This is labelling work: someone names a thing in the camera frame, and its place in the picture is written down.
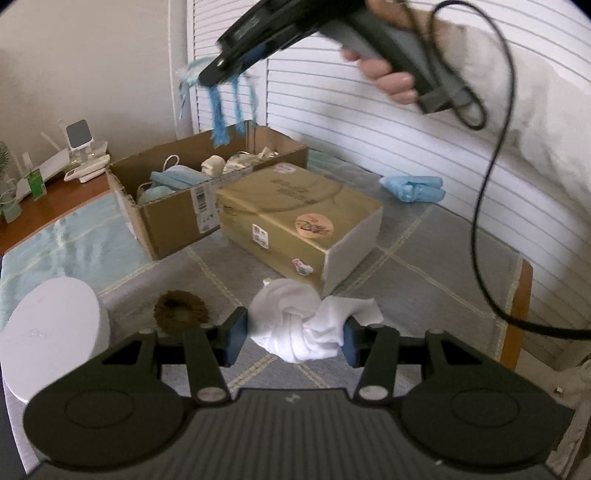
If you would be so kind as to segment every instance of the mask ear loop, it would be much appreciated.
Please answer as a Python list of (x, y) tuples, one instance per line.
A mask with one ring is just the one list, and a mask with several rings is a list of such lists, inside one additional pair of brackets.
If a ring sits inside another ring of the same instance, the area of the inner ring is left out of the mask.
[(180, 157), (178, 155), (170, 155), (166, 160), (164, 160), (164, 165), (162, 167), (162, 171), (164, 172), (164, 170), (166, 170), (166, 165), (168, 165), (168, 161), (171, 158), (176, 158), (177, 162), (173, 165), (173, 167), (176, 167), (178, 165), (178, 163), (181, 161)]

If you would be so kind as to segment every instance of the round sticker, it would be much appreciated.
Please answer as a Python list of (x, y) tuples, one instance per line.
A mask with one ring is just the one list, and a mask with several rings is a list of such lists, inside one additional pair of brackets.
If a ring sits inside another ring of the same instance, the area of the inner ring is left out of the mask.
[(295, 229), (304, 238), (328, 238), (335, 231), (332, 222), (319, 213), (305, 213), (295, 222)]
[(288, 163), (278, 163), (274, 169), (277, 173), (294, 173), (296, 168)]

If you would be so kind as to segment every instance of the closed box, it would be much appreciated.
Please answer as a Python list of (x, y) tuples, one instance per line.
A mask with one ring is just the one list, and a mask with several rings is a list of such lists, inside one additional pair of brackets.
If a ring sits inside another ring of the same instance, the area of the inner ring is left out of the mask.
[(382, 205), (279, 163), (217, 191), (222, 232), (285, 277), (328, 295), (376, 244)]
[[(301, 167), (307, 165), (307, 147), (271, 128), (255, 127), (248, 122), (245, 136), (238, 135), (235, 127), (229, 127), (228, 131), (228, 145), (215, 148), (211, 132), (207, 131), (150, 148), (118, 160), (107, 168), (109, 185), (117, 196), (127, 223), (152, 260), (171, 255), (217, 230), (219, 218), (215, 191), (220, 186), (283, 161)], [(151, 172), (161, 171), (164, 160), (170, 155), (178, 155), (181, 165), (200, 170), (201, 163), (212, 155), (227, 160), (240, 151), (258, 154), (264, 147), (279, 153), (279, 156), (144, 205), (136, 203), (139, 186), (150, 181)]]

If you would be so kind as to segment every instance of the crumpled white fabric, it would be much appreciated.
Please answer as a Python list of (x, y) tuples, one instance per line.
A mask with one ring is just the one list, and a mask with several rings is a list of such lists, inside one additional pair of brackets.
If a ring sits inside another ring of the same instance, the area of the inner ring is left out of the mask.
[(248, 309), (248, 332), (254, 342), (291, 364), (335, 357), (343, 346), (349, 316), (360, 325), (382, 323), (375, 300), (329, 296), (286, 278), (273, 280), (256, 294)]

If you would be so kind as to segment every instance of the open cardboard box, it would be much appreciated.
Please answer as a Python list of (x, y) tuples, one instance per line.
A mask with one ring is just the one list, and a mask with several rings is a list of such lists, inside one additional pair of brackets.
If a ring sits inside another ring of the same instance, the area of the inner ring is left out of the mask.
[[(106, 173), (111, 190), (116, 194), (121, 211), (128, 225), (131, 225), (136, 239), (152, 260), (167, 257), (217, 230), (219, 220), (215, 190), (252, 172), (249, 168), (223, 175), (191, 189), (138, 206), (136, 200), (139, 186), (150, 181), (151, 172), (162, 171), (168, 156), (178, 155), (181, 165), (201, 170), (201, 163), (212, 155), (219, 155), (227, 160), (240, 151), (258, 154), (264, 147), (269, 147), (278, 152), (279, 156), (255, 165), (254, 170), (279, 162), (306, 168), (308, 148), (305, 145), (271, 128), (255, 126), (253, 122), (248, 122), (247, 125), (245, 136), (238, 135), (235, 126), (228, 127), (230, 143), (218, 148), (213, 146), (211, 132), (207, 131), (150, 148), (108, 166)], [(208, 205), (205, 212), (198, 209), (197, 200), (202, 200), (204, 195)], [(202, 221), (203, 215), (210, 217), (205, 223)]]

